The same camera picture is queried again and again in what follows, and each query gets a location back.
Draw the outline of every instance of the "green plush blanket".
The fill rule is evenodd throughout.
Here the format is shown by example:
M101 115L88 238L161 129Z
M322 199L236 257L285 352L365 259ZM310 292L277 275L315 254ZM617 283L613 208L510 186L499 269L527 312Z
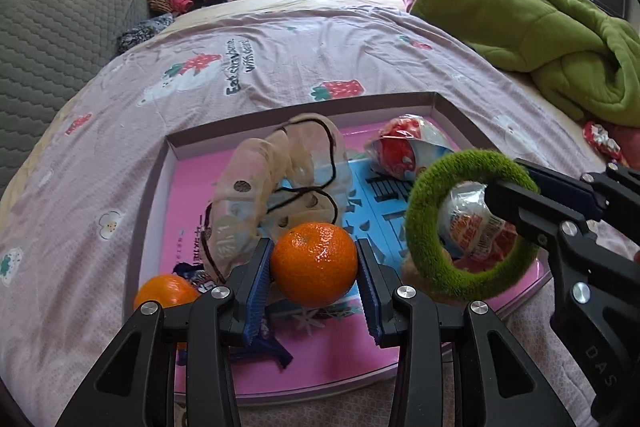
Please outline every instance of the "green plush blanket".
M531 73L574 120L640 127L640 38L589 0L416 0L412 15L496 68Z

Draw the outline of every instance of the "green ring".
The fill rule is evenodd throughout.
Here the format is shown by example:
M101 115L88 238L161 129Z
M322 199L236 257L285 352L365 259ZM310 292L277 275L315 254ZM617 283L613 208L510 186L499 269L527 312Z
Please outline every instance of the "green ring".
M540 193L527 171L494 151L466 150L440 158L414 184L404 218L406 242L418 273L437 298L463 301L495 297L517 283L538 253L537 245L518 236L510 254L491 270L470 273L442 255L438 210L449 192L465 181L510 181Z

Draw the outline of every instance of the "gray quilted headboard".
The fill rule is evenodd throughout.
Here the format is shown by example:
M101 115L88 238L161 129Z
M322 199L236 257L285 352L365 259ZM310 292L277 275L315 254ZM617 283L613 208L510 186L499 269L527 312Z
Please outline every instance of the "gray quilted headboard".
M0 0L0 196L117 37L148 18L146 0Z

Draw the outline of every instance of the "orange fruit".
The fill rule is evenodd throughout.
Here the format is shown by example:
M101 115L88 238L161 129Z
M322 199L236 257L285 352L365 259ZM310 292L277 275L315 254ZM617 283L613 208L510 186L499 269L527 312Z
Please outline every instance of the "orange fruit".
M140 304L147 301L157 301L162 308L178 306L193 302L200 293L191 284L179 275L157 275L152 277L138 290L133 301L133 309L137 310Z
M343 229L303 223L283 235L271 252L271 276L295 304L322 308L348 292L358 272L356 246Z

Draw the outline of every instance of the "barcode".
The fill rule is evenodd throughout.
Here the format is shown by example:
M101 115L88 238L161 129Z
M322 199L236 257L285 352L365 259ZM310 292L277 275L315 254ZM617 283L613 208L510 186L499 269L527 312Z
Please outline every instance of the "barcode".
M476 257L477 259L484 260L491 252L491 245L494 241L494 238L502 227L504 226L504 221L499 217L495 217L494 215L489 216L489 221L487 222L484 230L482 230L482 235L478 240L478 244L474 248L471 253L472 257Z

